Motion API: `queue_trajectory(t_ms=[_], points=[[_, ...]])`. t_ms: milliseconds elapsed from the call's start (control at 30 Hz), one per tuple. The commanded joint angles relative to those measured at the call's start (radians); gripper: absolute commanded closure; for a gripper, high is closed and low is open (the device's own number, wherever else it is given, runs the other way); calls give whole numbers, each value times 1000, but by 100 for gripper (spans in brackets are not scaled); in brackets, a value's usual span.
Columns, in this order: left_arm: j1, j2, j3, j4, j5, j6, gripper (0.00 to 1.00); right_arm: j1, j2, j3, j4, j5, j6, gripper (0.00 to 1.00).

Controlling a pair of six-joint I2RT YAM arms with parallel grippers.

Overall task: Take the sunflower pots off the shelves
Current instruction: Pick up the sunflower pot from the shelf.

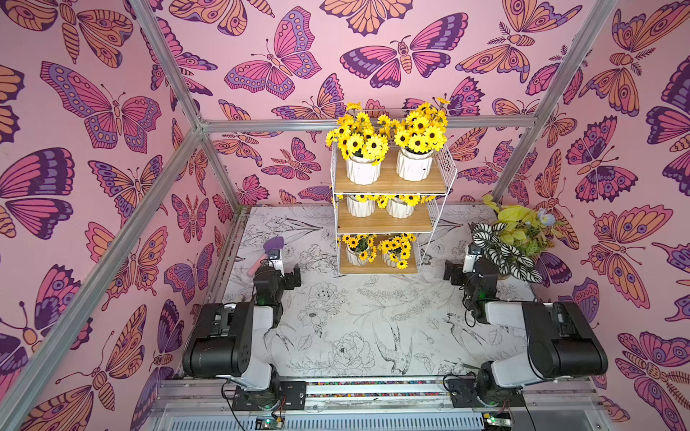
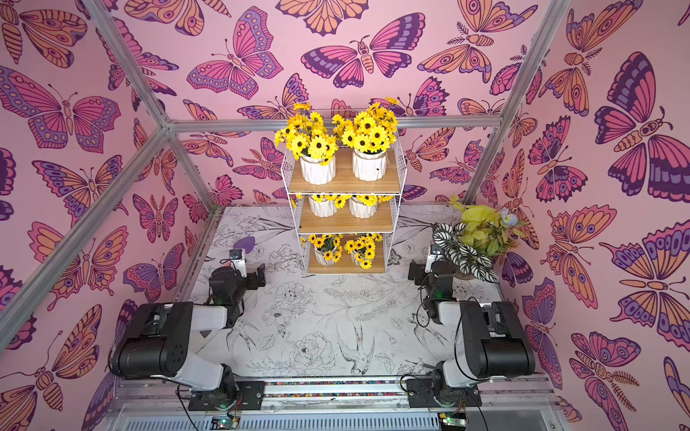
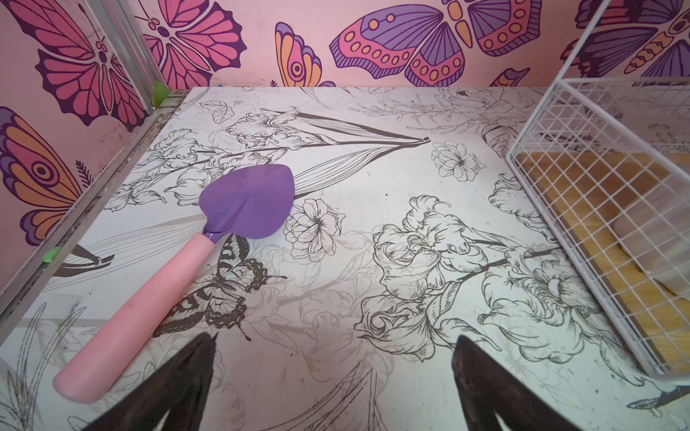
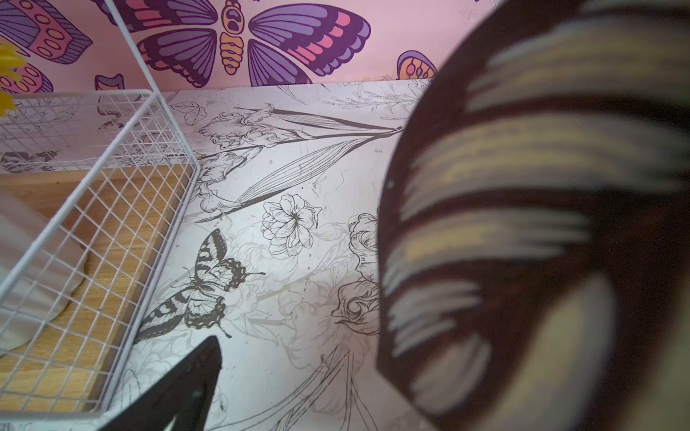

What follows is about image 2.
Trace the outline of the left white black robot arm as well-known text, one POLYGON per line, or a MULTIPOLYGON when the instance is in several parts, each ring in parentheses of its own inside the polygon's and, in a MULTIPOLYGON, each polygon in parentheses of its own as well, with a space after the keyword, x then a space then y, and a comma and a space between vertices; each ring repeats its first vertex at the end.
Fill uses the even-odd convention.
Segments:
POLYGON ((210 302, 204 305, 142 305, 111 351, 111 373, 129 380, 167 380, 194 393, 235 398, 231 369, 191 352, 190 336, 234 328, 244 314, 244 294, 266 286, 265 266, 245 276, 237 269, 221 267, 214 270, 208 284, 210 302))

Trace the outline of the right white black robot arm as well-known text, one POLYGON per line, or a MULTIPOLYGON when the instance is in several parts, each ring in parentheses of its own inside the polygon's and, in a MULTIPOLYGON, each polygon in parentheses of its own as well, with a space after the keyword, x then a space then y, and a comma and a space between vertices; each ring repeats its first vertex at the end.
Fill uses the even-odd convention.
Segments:
POLYGON ((422 293, 428 321, 455 329, 451 358, 436 366, 441 389, 459 389, 494 377, 533 375, 537 365, 514 306, 509 302, 459 301, 453 296, 454 274, 445 260, 429 266, 411 262, 408 279, 422 293))

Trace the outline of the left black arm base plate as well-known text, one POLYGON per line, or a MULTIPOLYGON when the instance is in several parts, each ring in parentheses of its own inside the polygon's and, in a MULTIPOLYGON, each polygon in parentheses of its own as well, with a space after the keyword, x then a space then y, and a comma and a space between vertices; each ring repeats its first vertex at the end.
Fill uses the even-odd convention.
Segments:
POLYGON ((266 389, 264 381, 240 381, 221 384, 215 391, 193 391, 189 411, 227 412, 259 411, 266 389))

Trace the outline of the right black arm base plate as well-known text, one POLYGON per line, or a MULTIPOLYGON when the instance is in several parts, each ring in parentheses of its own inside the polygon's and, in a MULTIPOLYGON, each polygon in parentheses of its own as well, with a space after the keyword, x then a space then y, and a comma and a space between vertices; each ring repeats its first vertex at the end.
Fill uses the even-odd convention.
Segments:
POLYGON ((482 400, 474 386, 450 388, 431 378, 404 376, 399 385, 411 408, 481 407, 482 400))

